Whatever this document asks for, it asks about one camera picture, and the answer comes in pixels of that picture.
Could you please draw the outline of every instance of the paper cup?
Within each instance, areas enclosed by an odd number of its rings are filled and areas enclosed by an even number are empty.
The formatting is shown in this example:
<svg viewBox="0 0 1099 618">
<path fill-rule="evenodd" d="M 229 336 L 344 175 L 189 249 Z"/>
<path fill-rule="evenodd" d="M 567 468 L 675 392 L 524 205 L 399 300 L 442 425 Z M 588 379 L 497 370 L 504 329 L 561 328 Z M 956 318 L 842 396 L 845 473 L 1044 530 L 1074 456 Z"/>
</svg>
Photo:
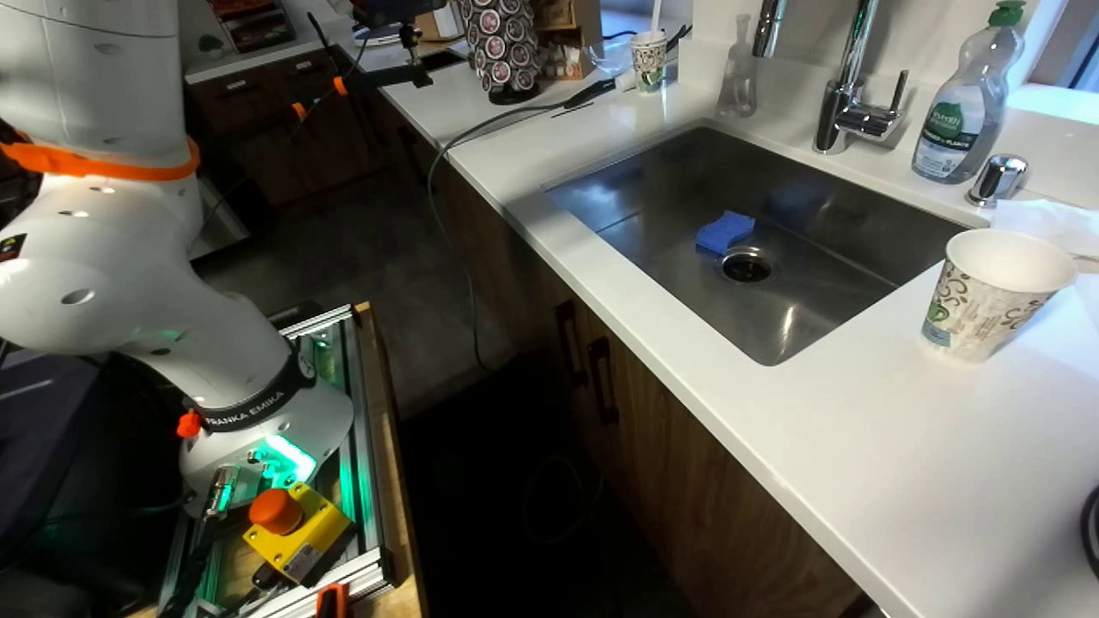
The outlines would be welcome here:
<svg viewBox="0 0 1099 618">
<path fill-rule="evenodd" d="M 925 336 L 950 356 L 986 360 L 1070 278 L 1070 259 L 1047 241 L 965 229 L 949 241 Z"/>
<path fill-rule="evenodd" d="M 633 73 L 642 92 L 665 87 L 665 39 L 664 32 L 642 32 L 633 39 Z"/>
</svg>

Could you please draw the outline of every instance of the sink drain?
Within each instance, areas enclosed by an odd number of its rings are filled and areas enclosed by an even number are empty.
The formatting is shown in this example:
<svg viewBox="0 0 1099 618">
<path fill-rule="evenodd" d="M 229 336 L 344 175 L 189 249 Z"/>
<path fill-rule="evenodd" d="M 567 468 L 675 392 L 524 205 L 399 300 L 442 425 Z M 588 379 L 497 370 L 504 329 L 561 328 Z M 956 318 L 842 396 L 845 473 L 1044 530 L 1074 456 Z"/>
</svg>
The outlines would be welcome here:
<svg viewBox="0 0 1099 618">
<path fill-rule="evenodd" d="M 770 259 L 759 243 L 746 243 L 720 259 L 720 270 L 736 281 L 761 281 L 770 278 Z"/>
</svg>

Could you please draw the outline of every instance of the green light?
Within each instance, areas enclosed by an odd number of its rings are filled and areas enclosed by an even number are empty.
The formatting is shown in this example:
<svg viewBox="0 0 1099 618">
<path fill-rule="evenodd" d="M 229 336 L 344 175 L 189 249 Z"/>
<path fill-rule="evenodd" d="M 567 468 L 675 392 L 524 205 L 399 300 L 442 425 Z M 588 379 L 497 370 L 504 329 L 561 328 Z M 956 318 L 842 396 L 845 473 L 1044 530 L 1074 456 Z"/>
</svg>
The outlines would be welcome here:
<svg viewBox="0 0 1099 618">
<path fill-rule="evenodd" d="M 261 465 L 271 487 L 308 480 L 317 471 L 317 461 L 293 445 L 284 435 L 264 435 L 264 442 L 254 445 L 254 461 Z"/>
</svg>

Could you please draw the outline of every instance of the yellow object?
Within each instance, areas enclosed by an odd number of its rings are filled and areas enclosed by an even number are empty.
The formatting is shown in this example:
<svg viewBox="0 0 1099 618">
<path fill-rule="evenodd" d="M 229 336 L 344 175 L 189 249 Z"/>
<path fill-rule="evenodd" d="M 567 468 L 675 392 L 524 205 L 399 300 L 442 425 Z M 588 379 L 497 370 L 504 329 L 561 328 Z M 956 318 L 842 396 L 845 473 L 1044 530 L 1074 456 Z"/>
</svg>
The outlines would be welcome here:
<svg viewBox="0 0 1099 618">
<path fill-rule="evenodd" d="M 288 582 L 311 588 L 323 571 L 336 564 L 355 530 L 344 512 L 308 485 L 293 485 L 284 496 L 302 508 L 302 522 L 284 532 L 254 522 L 244 530 L 244 542 Z"/>
</svg>

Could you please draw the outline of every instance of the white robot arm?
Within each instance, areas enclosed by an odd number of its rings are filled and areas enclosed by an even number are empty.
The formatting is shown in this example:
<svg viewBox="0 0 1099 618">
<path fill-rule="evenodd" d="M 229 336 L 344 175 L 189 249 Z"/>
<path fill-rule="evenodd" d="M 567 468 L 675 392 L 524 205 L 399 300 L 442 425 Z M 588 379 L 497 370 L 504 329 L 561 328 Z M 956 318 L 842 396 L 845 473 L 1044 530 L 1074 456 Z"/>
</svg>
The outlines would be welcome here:
<svg viewBox="0 0 1099 618">
<path fill-rule="evenodd" d="M 0 336 L 45 354 L 116 349 L 168 379 L 206 420 L 182 476 L 261 441 L 323 461 L 351 398 L 295 370 L 293 347 L 241 295 L 189 269 L 203 227 L 182 127 L 178 0 L 0 0 L 3 155 L 40 171 L 0 229 Z"/>
</svg>

